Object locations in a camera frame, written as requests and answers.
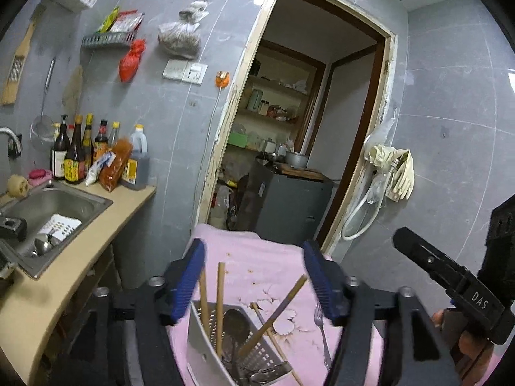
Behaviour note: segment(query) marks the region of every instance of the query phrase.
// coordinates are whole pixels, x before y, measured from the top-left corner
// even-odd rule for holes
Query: blue gripper pad
[[[204,262],[205,245],[196,238],[184,258],[172,262],[166,270],[167,302],[171,307],[170,317],[175,323],[186,314]]]
[[[326,260],[316,241],[302,243],[304,266],[322,307],[324,316],[335,326],[341,326],[350,310],[350,302],[344,296],[345,274],[341,267]]]

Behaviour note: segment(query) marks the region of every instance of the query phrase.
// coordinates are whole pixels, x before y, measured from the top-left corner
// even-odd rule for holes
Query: fork
[[[325,368],[329,371],[331,368],[331,355],[329,354],[329,348],[327,347],[327,340],[325,339],[325,332],[323,331],[323,313],[320,303],[317,303],[315,308],[315,325],[320,328],[320,332],[322,332],[322,340],[323,340],[323,363]]]

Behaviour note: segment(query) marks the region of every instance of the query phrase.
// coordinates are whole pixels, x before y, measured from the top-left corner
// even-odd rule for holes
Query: chopsticks
[[[261,340],[261,337],[266,332],[267,329],[270,329],[272,327],[272,324],[276,321],[277,317],[282,314],[284,309],[290,304],[290,302],[293,300],[293,298],[297,295],[299,290],[304,286],[304,283],[306,282],[307,277],[305,274],[300,276],[300,278],[297,280],[295,285],[293,286],[292,290],[289,291],[289,293],[286,295],[284,300],[281,302],[281,304],[278,306],[278,308],[272,313],[272,316],[266,321],[262,327],[253,334],[249,340],[239,349],[238,356],[244,357],[246,356],[255,346],[256,344]]]
[[[200,293],[200,320],[202,321],[205,334],[209,338],[211,333],[209,332],[208,287],[205,281],[205,267],[202,273],[200,273],[198,283]]]
[[[261,323],[264,324],[265,320],[263,319],[263,316],[261,315],[261,312],[259,311],[258,304],[256,302],[252,302],[250,304],[250,307],[252,309],[254,309],[254,312],[256,312],[257,317],[259,318]],[[279,353],[279,355],[281,356],[283,361],[288,361],[288,357],[285,355],[285,353],[283,352],[282,348],[279,346],[279,343],[277,342],[276,338],[274,337],[274,333],[272,332],[272,329],[268,328],[266,330],[266,334],[270,338],[270,341],[272,342],[272,344],[276,348],[277,352]],[[295,378],[295,380],[297,380],[297,383],[299,384],[299,386],[304,386],[302,384],[302,381],[300,380],[299,375],[297,374],[297,372],[295,370],[293,370],[293,368],[292,368],[292,375]]]
[[[218,278],[216,282],[216,356],[222,357],[223,334],[223,283],[225,282],[225,263],[218,263]]]

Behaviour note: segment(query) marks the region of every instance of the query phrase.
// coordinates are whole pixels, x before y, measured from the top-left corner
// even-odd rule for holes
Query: wooden countertop
[[[48,338],[71,295],[120,229],[155,193],[155,187],[112,193],[100,184],[76,186],[113,204],[89,224],[54,260],[39,280],[16,269],[14,285],[0,300],[0,347],[26,384],[31,384]]]

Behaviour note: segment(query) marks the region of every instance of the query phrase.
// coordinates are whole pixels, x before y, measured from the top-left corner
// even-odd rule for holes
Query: kitchen sink
[[[0,251],[11,262],[16,262],[30,277],[37,279],[66,246],[113,202],[73,188],[58,181],[48,181],[31,189],[27,196],[14,199],[0,207],[0,216],[7,220],[27,221],[27,236],[0,238]],[[34,247],[35,235],[54,214],[78,219],[81,224],[63,241],[54,240],[54,247],[38,255]]]

